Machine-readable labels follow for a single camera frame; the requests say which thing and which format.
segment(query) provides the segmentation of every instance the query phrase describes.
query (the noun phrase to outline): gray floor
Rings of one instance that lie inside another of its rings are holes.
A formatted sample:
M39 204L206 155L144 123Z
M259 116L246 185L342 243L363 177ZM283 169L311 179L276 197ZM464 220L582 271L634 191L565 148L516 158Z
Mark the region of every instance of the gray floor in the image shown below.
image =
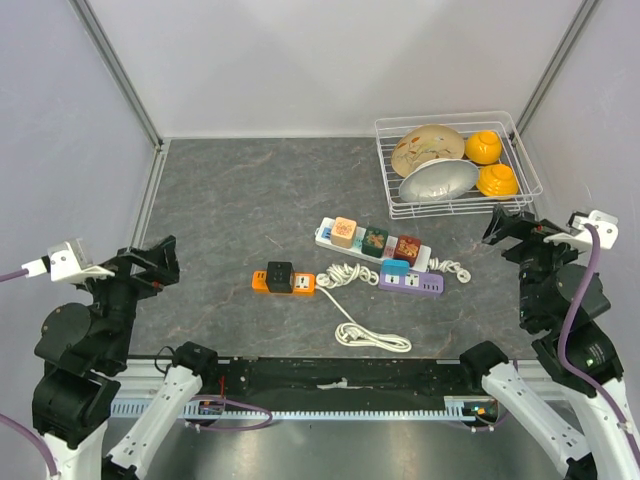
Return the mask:
M111 420L106 454L132 426ZM195 433L176 423L153 480L542 480L560 475L512 418L493 433L437 422L296 422L245 433Z
M318 273L356 260L317 247L324 216L352 218L422 239L440 259L462 262L471 283L445 277L439 299L382 292L358 282L334 290L351 315L378 332L407 336L410 356L455 358L490 339L533 358L518 327L517 266L480 243L489 215L389 220L375 141L370 138L174 141L146 243L178 238L182 277L141 302L131 353L200 342L221 355L394 356L342 347L344 318L324 295L257 295L251 276L270 260Z

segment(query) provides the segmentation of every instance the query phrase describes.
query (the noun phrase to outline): green cube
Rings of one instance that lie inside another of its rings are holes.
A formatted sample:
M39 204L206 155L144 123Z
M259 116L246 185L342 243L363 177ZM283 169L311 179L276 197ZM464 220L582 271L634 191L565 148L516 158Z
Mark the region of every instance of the green cube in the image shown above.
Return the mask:
M381 228L367 227L362 239L362 253L370 257L381 258L387 245L389 232Z

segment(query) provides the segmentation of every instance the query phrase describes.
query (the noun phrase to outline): white wall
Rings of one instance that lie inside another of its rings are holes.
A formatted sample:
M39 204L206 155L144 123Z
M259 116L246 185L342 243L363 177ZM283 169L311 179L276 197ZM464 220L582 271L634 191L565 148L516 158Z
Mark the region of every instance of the white wall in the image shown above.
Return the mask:
M91 0L160 132L373 133L517 117L580 0Z
M0 273L84 236L94 258L127 245L152 146L67 0L3 0L0 15ZM56 306L90 300L45 277L0 284L0 412L31 426L33 355ZM0 477L43 463L0 426Z
M640 4L601 2L524 136L545 192L541 213L564 225L574 209L620 218L600 262L613 338L640 420Z

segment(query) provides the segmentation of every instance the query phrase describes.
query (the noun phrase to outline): coiled white cord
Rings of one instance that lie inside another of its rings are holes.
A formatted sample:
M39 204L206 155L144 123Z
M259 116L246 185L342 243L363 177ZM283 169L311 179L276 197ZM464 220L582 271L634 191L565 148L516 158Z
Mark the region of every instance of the coiled white cord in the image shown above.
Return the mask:
M316 290L324 293L329 300L347 317L348 322L341 323L336 328L336 340L346 347L378 347L395 353L407 353L411 350L411 342L404 337L394 334L380 334L364 328L356 322L347 311L336 301L328 290L343 287L356 279L376 286L380 281L377 272L367 267L356 264L352 267L348 264L333 264L327 268L326 273L316 276Z
M460 265L460 262L454 262L453 260L440 261L437 258L430 258L429 270L436 270L443 273L455 273L460 283L469 283L471 280L471 273L469 273L469 270L465 270Z

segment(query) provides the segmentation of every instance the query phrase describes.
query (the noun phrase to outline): wire basket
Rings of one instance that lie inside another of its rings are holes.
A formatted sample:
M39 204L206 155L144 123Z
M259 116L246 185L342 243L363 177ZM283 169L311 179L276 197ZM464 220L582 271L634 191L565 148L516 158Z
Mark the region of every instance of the wire basket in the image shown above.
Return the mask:
M502 142L499 163L511 167L518 181L518 193L509 197L486 197L477 188L452 200L429 200L408 203L400 198L399 188L404 180L391 166L391 153L396 144L413 129L427 124L446 125L460 133L465 141L472 134L492 130ZM516 212L533 202L542 193L542 185L527 155L513 118L507 112L459 113L424 117L381 118L375 123L380 168L392 219L436 217L491 213L495 205Z

